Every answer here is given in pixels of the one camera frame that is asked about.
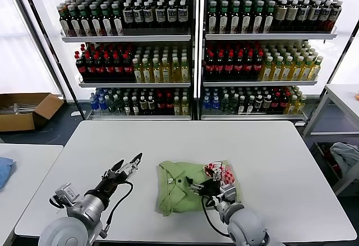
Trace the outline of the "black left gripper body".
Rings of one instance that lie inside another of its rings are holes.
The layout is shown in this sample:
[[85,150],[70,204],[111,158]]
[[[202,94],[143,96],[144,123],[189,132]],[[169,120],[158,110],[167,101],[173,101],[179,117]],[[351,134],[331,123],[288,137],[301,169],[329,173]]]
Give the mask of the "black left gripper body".
[[109,169],[103,176],[101,182],[94,189],[94,196],[98,198],[110,198],[116,191],[117,186],[122,184],[132,175],[130,169]]

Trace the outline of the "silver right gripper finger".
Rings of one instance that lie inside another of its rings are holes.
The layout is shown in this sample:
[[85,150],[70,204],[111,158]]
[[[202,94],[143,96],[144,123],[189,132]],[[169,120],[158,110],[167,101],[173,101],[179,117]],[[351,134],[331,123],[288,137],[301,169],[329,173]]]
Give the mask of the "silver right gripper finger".
[[200,191],[202,190],[202,184],[197,184],[197,183],[194,183],[194,180],[189,178],[189,177],[186,177],[186,181],[187,181],[187,184],[188,184],[188,188],[194,192],[194,193],[200,193]]
[[212,178],[213,181],[222,180],[222,169],[221,168],[208,168],[208,177]]

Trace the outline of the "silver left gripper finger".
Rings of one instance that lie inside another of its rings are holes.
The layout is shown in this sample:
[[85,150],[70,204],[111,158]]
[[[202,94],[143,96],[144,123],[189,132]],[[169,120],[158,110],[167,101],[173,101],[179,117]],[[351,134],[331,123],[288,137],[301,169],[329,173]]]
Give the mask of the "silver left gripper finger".
[[138,170],[138,166],[141,162],[141,158],[142,158],[143,153],[140,152],[138,155],[136,155],[129,163],[127,163],[124,166],[124,172],[127,175],[131,175],[133,173],[135,173]]
[[121,167],[124,163],[124,159],[120,160],[119,162],[117,162],[116,164],[114,164],[112,167],[111,167],[111,172],[113,173],[120,173],[121,172]]

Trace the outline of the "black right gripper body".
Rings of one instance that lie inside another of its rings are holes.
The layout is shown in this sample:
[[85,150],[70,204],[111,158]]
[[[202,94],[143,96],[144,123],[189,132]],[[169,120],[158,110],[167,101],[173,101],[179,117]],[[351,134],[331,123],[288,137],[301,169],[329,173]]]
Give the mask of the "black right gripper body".
[[199,194],[199,196],[212,198],[212,196],[218,196],[221,194],[220,187],[220,180],[208,179],[199,184],[199,189],[197,190],[197,193]]

